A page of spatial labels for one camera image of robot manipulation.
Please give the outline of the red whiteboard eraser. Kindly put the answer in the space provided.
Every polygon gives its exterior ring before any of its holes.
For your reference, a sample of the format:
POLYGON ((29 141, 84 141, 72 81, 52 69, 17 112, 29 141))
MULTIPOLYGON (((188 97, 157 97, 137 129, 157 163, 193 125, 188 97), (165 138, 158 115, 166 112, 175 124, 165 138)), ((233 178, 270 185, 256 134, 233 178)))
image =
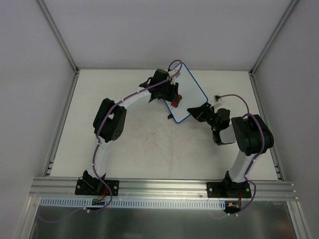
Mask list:
POLYGON ((174 108, 177 108, 181 99, 182 99, 182 95, 178 94, 175 100, 171 102, 171 106, 174 108))

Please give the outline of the blue framed whiteboard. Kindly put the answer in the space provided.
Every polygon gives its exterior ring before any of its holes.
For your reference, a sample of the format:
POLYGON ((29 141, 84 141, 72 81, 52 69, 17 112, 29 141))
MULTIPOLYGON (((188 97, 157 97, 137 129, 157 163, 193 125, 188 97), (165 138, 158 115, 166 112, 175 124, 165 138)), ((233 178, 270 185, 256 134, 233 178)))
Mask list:
POLYGON ((176 123, 181 123, 190 116, 188 108, 200 107, 208 102, 207 95, 184 63, 177 64, 173 70, 178 70, 180 67, 181 70, 175 82, 179 84, 178 94, 182 96, 182 99, 177 107, 169 101, 164 101, 176 123))

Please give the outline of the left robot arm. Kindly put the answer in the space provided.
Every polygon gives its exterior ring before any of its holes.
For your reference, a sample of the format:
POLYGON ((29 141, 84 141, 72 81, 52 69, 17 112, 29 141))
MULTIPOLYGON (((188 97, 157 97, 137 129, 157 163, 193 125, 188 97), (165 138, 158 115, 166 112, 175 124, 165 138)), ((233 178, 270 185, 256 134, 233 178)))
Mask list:
POLYGON ((76 195, 111 194, 105 181, 106 166, 109 160, 111 144, 124 131, 126 114, 129 108, 138 104, 147 104, 153 100, 163 99, 176 105, 182 97, 178 94, 175 82, 180 70, 168 71, 157 69, 154 75, 141 83, 135 92, 119 101, 105 98, 93 121, 96 136, 96 148, 92 163, 77 181, 76 195))

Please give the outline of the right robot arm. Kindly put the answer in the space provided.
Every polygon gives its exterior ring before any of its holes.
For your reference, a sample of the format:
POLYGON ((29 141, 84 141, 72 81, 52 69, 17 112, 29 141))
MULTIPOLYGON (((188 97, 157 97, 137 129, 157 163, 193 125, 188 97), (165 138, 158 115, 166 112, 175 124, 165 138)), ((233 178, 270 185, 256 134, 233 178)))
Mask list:
POLYGON ((252 198, 248 175, 261 154, 274 145, 274 137, 259 115, 230 117, 230 110, 205 104, 187 111, 198 122, 211 126, 217 145, 236 143, 238 154, 221 182, 206 183, 208 198, 252 198))

